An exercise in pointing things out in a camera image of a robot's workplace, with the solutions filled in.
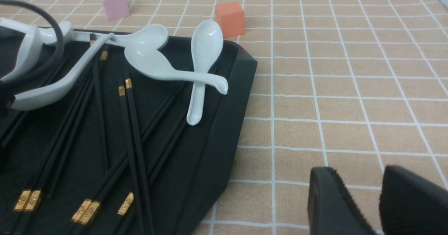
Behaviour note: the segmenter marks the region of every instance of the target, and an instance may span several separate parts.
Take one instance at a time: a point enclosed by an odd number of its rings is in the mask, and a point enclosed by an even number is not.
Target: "block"
[[[222,3],[215,6],[215,21],[221,27],[224,38],[245,33],[244,10],[238,2]]]
[[[126,18],[130,15],[126,0],[101,0],[109,21]]]

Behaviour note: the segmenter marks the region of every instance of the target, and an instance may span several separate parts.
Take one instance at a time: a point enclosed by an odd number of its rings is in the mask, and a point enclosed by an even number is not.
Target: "white grid line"
[[[431,2],[426,2],[426,4],[435,4],[435,3],[440,3],[438,1],[431,1]],[[33,3],[35,5],[48,5],[49,3]],[[58,4],[61,6],[75,6],[77,4]],[[83,6],[94,6],[94,5],[101,5],[101,3],[84,3],[82,4]],[[136,6],[155,6],[157,4],[140,4],[140,3],[136,3]],[[162,4],[164,6],[183,6],[182,4]],[[254,6],[254,7],[269,7],[270,4],[246,4],[247,6]],[[300,4],[274,4],[274,6],[299,6]],[[403,6],[419,6],[421,4],[396,4],[394,6],[396,7],[403,7]],[[210,4],[190,4],[190,6],[210,6]],[[307,6],[329,6],[329,4],[303,4],[303,6],[307,7]],[[359,5],[357,4],[333,4],[333,6],[335,7],[357,7]],[[387,4],[363,4],[363,6],[365,7],[388,7],[389,5]]]
[[[177,24],[176,30],[173,33],[174,35],[176,35],[177,31],[179,30],[179,26],[182,23],[182,19],[184,18],[185,12],[187,11],[189,2],[190,2],[190,0],[187,0],[187,4],[185,4],[184,12],[182,13],[181,18],[179,19],[179,23]]]
[[[210,15],[210,20],[213,19],[213,15],[215,14],[215,6],[216,6],[216,2],[218,0],[215,0],[215,4],[213,5],[213,10],[211,10],[211,15]],[[210,223],[210,230],[208,231],[209,235],[213,235],[213,230],[215,228],[215,220],[216,220],[216,208],[218,206],[218,201],[216,201],[213,204],[213,207],[211,209],[211,223]]]
[[[397,11],[395,10],[395,7],[392,6],[392,3],[390,2],[390,0],[387,0],[387,1],[391,4],[392,10],[393,10],[393,11],[395,12],[395,14],[398,16],[398,13],[397,13]],[[408,35],[410,36],[410,38],[411,38],[413,44],[416,45],[416,47],[417,47],[417,49],[419,50],[420,54],[423,56],[423,58],[424,58],[424,60],[426,61],[426,63],[427,63],[427,65],[428,65],[429,69],[431,70],[432,74],[433,74],[433,75],[436,77],[436,79],[438,80],[438,82],[439,82],[439,84],[441,85],[443,91],[445,91],[445,93],[446,93],[447,96],[448,96],[448,90],[447,90],[447,88],[445,87],[445,85],[443,85],[442,81],[441,81],[440,78],[437,76],[437,73],[436,73],[436,72],[434,71],[434,69],[432,68],[431,63],[430,63],[429,60],[426,58],[426,55],[424,54],[423,50],[421,50],[421,48],[420,48],[420,46],[419,46],[419,44],[421,44],[421,43],[417,43],[417,42],[416,42],[414,36],[413,36],[413,35],[411,34],[411,32],[407,29],[405,23],[403,22],[403,20],[401,19],[400,16],[398,16],[398,19],[400,20],[401,24],[403,25],[403,27],[405,28],[406,32],[407,32]],[[448,39],[448,35],[446,34],[445,30],[442,29],[442,31],[445,33],[445,36],[447,36],[447,39]]]
[[[394,7],[394,6],[392,6],[392,9],[394,10],[394,12],[395,12],[395,13],[397,14],[397,16],[398,16],[398,13],[397,13],[397,11],[395,10],[395,7]],[[403,24],[403,26],[406,28],[405,23],[403,22],[403,20],[401,19],[401,17],[398,16],[398,19],[399,19],[400,22]],[[436,73],[436,72],[434,71],[434,69],[432,68],[431,63],[426,59],[426,56],[425,56],[423,50],[421,50],[420,46],[415,42],[415,39],[414,39],[413,35],[409,32],[409,30],[407,30],[407,32],[408,32],[409,36],[411,37],[412,41],[416,44],[416,46],[417,46],[419,52],[421,53],[421,55],[425,58],[426,63],[428,64],[429,69],[431,70],[432,74],[434,74],[434,76],[437,78],[437,80],[438,80],[439,84],[441,85],[443,91],[445,92],[445,94],[448,95],[448,90],[447,90],[447,88],[446,88],[445,85],[442,83],[442,81],[440,80],[440,78],[437,76],[437,73]],[[433,154],[433,152],[432,152],[432,148],[431,148],[431,146],[430,146],[429,143],[427,142],[426,136],[424,135],[424,133],[423,133],[423,131],[421,130],[421,127],[420,127],[419,125],[417,125],[417,128],[419,129],[419,132],[420,132],[421,137],[423,138],[423,141],[424,141],[424,143],[425,143],[425,145],[426,145],[426,147],[427,147],[427,149],[428,149],[428,152],[431,154],[431,158],[432,158],[432,160],[433,160],[434,163],[435,163],[435,167],[437,168],[437,171],[439,172],[440,177],[441,177],[443,183],[445,184],[445,188],[448,189],[448,182],[447,182],[447,179],[445,178],[445,175],[443,174],[442,168],[440,168],[440,165],[439,165],[437,159],[435,158],[435,156],[434,156],[434,154]]]
[[[313,73],[313,68],[312,68],[312,62],[311,62],[311,56],[309,53],[309,44],[308,44],[308,35],[307,35],[307,25],[305,24],[305,20],[302,19],[302,25],[303,25],[303,33],[304,33],[304,39],[305,39],[305,45],[307,48],[307,58],[308,58],[308,66],[309,66],[309,74],[311,77],[311,86],[313,89],[313,98],[314,98],[314,106],[315,106],[315,110],[316,110],[316,116],[317,116],[317,122],[318,122],[318,127],[319,127],[319,135],[320,135],[320,145],[322,146],[322,149],[325,150],[325,140],[324,140],[324,136],[323,136],[323,130],[322,130],[322,123],[321,123],[321,119],[320,119],[320,110],[319,110],[319,105],[318,105],[318,101],[317,101],[317,92],[316,92],[316,86],[314,83],[314,73]],[[328,167],[328,158],[327,158],[327,153],[323,152],[323,162],[324,165],[326,167]]]
[[[274,111],[274,0],[271,0],[271,177],[272,177],[272,235],[277,235],[277,199],[275,196],[275,117]]]
[[[94,15],[93,18],[87,23],[87,25],[85,25],[84,29],[87,29],[87,28],[90,26],[90,24],[96,19],[96,17],[99,16],[99,14],[100,14],[101,11],[103,10],[103,8],[104,8],[104,7],[101,7],[101,8],[98,10],[98,12],[96,13],[96,15]]]
[[[16,17],[22,10],[28,10],[28,9],[26,9],[26,8],[19,8],[18,9],[18,11],[17,11],[17,13],[15,13],[10,19],[12,20],[14,17]]]
[[[19,15],[19,16],[35,16],[34,13],[2,13],[2,15]],[[51,13],[51,15],[67,15],[67,13]],[[91,13],[73,13],[71,16],[90,16]],[[181,15],[176,14],[133,14],[132,16],[138,16],[138,17],[150,17],[150,16],[163,16],[163,17],[179,17]],[[297,18],[303,18],[303,17],[313,17],[313,18],[331,18],[330,15],[273,15],[275,18],[277,17],[297,17]],[[421,17],[432,17],[433,15],[417,15],[417,16],[409,16],[409,15],[402,15],[402,17],[405,18],[421,18]],[[208,15],[184,15],[184,17],[208,17]],[[270,15],[245,15],[246,18],[256,18],[256,17],[265,17],[269,18]],[[336,15],[336,17],[342,17],[342,18],[362,18],[363,16],[360,15]],[[369,17],[372,18],[397,18],[396,15],[369,15]]]
[[[240,149],[271,149],[270,146],[244,146],[238,145],[237,148]],[[308,148],[308,147],[286,147],[286,146],[275,146],[275,149],[284,149],[295,152],[327,152],[327,153],[349,153],[349,154],[377,154],[376,151],[369,150],[339,150],[339,149],[321,149],[321,148]],[[401,156],[414,156],[414,157],[431,157],[430,153],[411,153],[411,152],[385,152],[380,151],[381,155],[401,155]],[[436,157],[448,157],[448,154],[434,154]]]
[[[257,77],[265,77],[265,76],[270,76],[269,74],[255,74]],[[276,77],[311,77],[311,75],[306,75],[306,74],[274,74],[274,76]],[[331,77],[331,78],[349,78],[352,76],[347,76],[347,75],[313,75],[314,77]],[[356,78],[374,78],[374,79],[379,79],[379,78],[386,78],[386,79],[391,79],[394,78],[392,76],[358,76],[355,75]],[[448,77],[402,77],[399,76],[397,77],[399,79],[430,79],[430,80],[437,80],[437,79],[441,79],[441,80],[447,80]]]
[[[158,11],[158,9],[159,9],[159,7],[160,7],[161,5],[162,5],[162,0],[159,0],[159,4],[158,4],[157,7],[155,8],[154,13],[156,13],[156,12]],[[151,21],[152,21],[153,18],[154,18],[154,16],[151,16],[151,18],[149,19],[148,24],[146,24],[146,26],[149,26],[149,24],[151,24]]]
[[[251,93],[251,96],[263,96],[270,97],[271,94]],[[286,94],[274,94],[274,97],[286,97],[286,98],[314,98],[313,95],[286,95]],[[317,98],[323,99],[359,99],[358,96],[317,96]],[[389,97],[360,97],[362,99],[376,99],[376,100],[394,100],[403,101],[404,98],[389,98]],[[430,98],[407,98],[409,101],[441,101],[447,102],[448,99],[430,99]]]
[[[258,121],[270,121],[271,118],[263,117],[244,117],[245,120],[258,120]],[[356,120],[317,120],[317,119],[303,119],[303,118],[281,118],[275,117],[274,121],[287,121],[287,122],[307,122],[307,123],[332,123],[332,124],[356,124],[356,125],[394,125],[394,126],[436,126],[436,127],[448,127],[448,124],[438,123],[408,123],[408,122],[365,122]]]
[[[70,16],[72,16],[73,13],[75,12],[75,10],[77,10],[78,7],[80,7],[80,5],[81,5],[83,2],[84,2],[84,0],[81,0],[81,1],[79,2],[79,4],[77,4],[76,7],[75,7],[69,14],[67,14],[67,15],[64,17],[63,21],[67,20],[67,18],[69,18]]]
[[[243,41],[245,43],[260,43],[268,41]],[[334,42],[334,41],[274,41],[274,43],[331,43],[331,44],[378,44],[377,42]],[[448,45],[447,42],[381,42],[381,44],[390,45],[419,45],[419,44],[431,44],[431,45]]]
[[[244,183],[244,184],[271,184],[272,183],[272,181],[242,180],[242,179],[229,179],[229,182],[237,182],[237,183]],[[276,184],[301,185],[301,186],[309,187],[309,182],[275,180],[275,183]],[[375,191],[381,190],[381,187],[376,187],[376,186],[346,185],[345,187],[347,187],[349,189],[363,189],[363,190],[375,190]]]
[[[362,10],[363,10],[364,15],[365,15],[366,18],[367,18],[367,17],[368,17],[368,16],[367,16],[367,13],[365,12],[365,10],[364,10],[363,8],[362,8]],[[378,42],[378,45],[379,45],[379,47],[380,47],[380,49],[381,49],[381,52],[382,52],[384,58],[386,59],[387,65],[388,65],[388,67],[389,67],[389,70],[390,70],[391,73],[392,73],[392,76],[395,77],[395,82],[396,82],[396,84],[397,84],[397,86],[398,86],[398,88],[399,88],[399,90],[400,90],[400,93],[401,93],[402,97],[404,98],[404,101],[405,101],[405,103],[406,103],[406,106],[408,107],[408,110],[409,110],[409,112],[410,112],[410,114],[411,114],[411,117],[413,118],[414,122],[416,123],[417,129],[419,130],[419,133],[420,133],[420,135],[421,135],[421,138],[423,139],[423,141],[424,141],[424,143],[425,143],[425,146],[427,147],[428,151],[430,151],[430,150],[431,150],[431,147],[429,146],[429,143],[427,142],[426,137],[425,137],[423,131],[421,130],[421,127],[420,127],[420,125],[419,125],[419,122],[418,122],[418,120],[417,120],[417,117],[415,116],[414,111],[413,111],[412,108],[411,108],[411,105],[410,105],[410,103],[409,103],[409,101],[408,101],[408,99],[407,99],[407,97],[406,97],[406,95],[405,95],[405,93],[404,93],[404,91],[403,91],[403,88],[402,88],[402,86],[400,85],[400,82],[398,81],[397,76],[395,75],[395,72],[394,72],[394,70],[393,70],[393,68],[392,68],[392,66],[391,66],[391,64],[390,64],[390,62],[389,62],[389,59],[387,58],[386,52],[385,52],[384,48],[382,47],[382,45],[381,45],[381,43],[380,43],[380,41],[379,41],[379,39],[378,39],[378,36],[376,35],[376,32],[375,32],[375,30],[374,30],[374,28],[373,28],[373,26],[372,26],[372,24],[371,24],[371,22],[370,22],[370,20],[369,20],[368,18],[367,18],[367,22],[369,23],[369,26],[371,27],[372,32],[373,32],[373,34],[374,34],[374,36],[375,36],[375,38],[376,38],[376,40],[377,40],[377,42]],[[445,187],[448,189],[448,183],[447,183],[447,181],[446,181],[446,179],[445,179],[445,176],[443,175],[442,170],[440,169],[440,166],[438,165],[437,161],[435,161],[435,166],[436,166],[437,171],[439,172],[439,174],[440,174],[440,176],[441,176],[441,179],[442,179],[443,183],[445,184]]]
[[[270,58],[269,56],[252,56],[254,58]],[[308,59],[304,56],[274,56],[274,58],[281,58],[281,59]],[[340,60],[340,59],[347,59],[345,57],[311,57],[311,59],[323,59],[323,60]],[[380,57],[349,57],[349,59],[354,60],[384,60],[384,58]],[[423,58],[388,58],[389,60],[409,60],[409,61],[421,61]],[[428,58],[429,61],[447,61],[447,58]]]
[[[135,1],[136,1],[136,0],[132,0],[131,4],[130,4],[130,6],[129,6],[129,12],[132,11],[132,7],[135,5]],[[124,20],[124,18],[121,18],[121,19],[117,22],[117,24],[114,26],[114,28],[112,29],[112,31],[116,31],[117,28],[120,26],[120,24],[121,24],[121,22],[122,22],[123,20]]]
[[[93,25],[91,27],[114,27],[114,26],[108,26],[108,25]],[[144,26],[120,26],[122,28],[142,28]],[[179,28],[190,28],[190,29],[194,29],[196,27],[179,27]],[[266,30],[270,30],[270,27],[246,27],[246,29],[266,29]],[[286,30],[290,30],[290,29],[303,29],[302,27],[275,27],[274,29],[286,29]],[[323,29],[323,30],[336,30],[335,28],[320,28],[320,27],[311,27],[308,28],[309,30],[312,29]],[[371,30],[371,28],[365,28],[365,27],[354,27],[354,28],[339,28],[339,30]],[[406,30],[406,29],[394,29],[394,28],[375,28],[375,30],[390,30],[390,31],[397,31],[397,30]],[[409,31],[418,31],[418,30],[440,30],[440,28],[419,28],[419,29],[408,29]]]
[[[53,3],[53,4],[51,4],[45,11],[47,11],[48,12],[48,10],[50,10],[52,7],[54,7],[55,5],[57,5],[57,2],[58,2],[59,0],[55,0],[55,2]]]
[[[355,75],[354,75],[354,73],[353,73],[352,64],[350,63],[350,60],[349,60],[349,54],[347,53],[347,49],[345,48],[344,39],[343,39],[343,37],[342,37],[342,33],[341,33],[341,31],[339,30],[338,21],[337,21],[337,18],[336,18],[336,16],[335,16],[334,9],[333,9],[332,6],[331,6],[331,12],[333,13],[333,16],[334,16],[334,19],[335,19],[335,24],[336,24],[336,28],[338,29],[339,39],[340,39],[341,42],[342,42],[342,48],[343,48],[343,50],[344,50],[345,57],[347,58],[347,64],[348,64],[348,66],[349,66],[350,74],[351,74],[351,76],[352,76],[352,80],[353,80],[353,83],[354,83],[354,86],[355,86],[356,93],[357,93],[357,95],[358,95],[358,97],[359,97],[359,102],[360,102],[360,105],[361,105],[361,110],[363,111],[364,118],[365,118],[365,121],[366,121],[366,123],[367,123],[367,127],[368,127],[368,130],[369,130],[369,134],[370,134],[370,137],[371,137],[371,140],[372,140],[372,143],[373,143],[373,147],[374,147],[374,149],[375,149],[375,152],[377,153],[376,156],[377,156],[377,158],[378,158],[379,166],[380,166],[380,168],[381,168],[381,171],[384,173],[384,163],[383,163],[383,159],[381,159],[381,155],[379,155],[378,144],[376,143],[376,139],[375,139],[375,136],[374,136],[374,134],[373,134],[372,126],[370,125],[370,121],[369,121],[368,114],[367,114],[367,112],[366,112],[366,110],[365,110],[363,100],[361,99],[361,92],[359,91],[358,84],[357,84],[357,82],[356,82],[356,78],[355,78]]]

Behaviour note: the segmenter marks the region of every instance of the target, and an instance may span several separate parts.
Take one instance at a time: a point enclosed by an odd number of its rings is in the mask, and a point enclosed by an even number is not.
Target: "pink cube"
[[[101,0],[109,21],[126,18],[130,15],[126,0]]]

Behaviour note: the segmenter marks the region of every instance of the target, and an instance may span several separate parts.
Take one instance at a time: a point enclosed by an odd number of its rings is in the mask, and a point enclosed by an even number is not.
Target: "orange cube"
[[[221,27],[224,38],[245,33],[244,10],[238,2],[228,2],[215,6],[215,21]]]

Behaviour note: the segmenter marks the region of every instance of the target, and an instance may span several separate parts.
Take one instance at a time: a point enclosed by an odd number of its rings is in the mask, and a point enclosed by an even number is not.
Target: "beige tile pattern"
[[[192,36],[214,4],[239,2],[258,61],[230,183],[196,235],[308,234],[309,171],[339,171],[381,229],[382,170],[402,165],[448,187],[448,11],[438,0],[24,0],[76,28],[135,32],[159,23]],[[34,13],[0,16],[46,25]]]

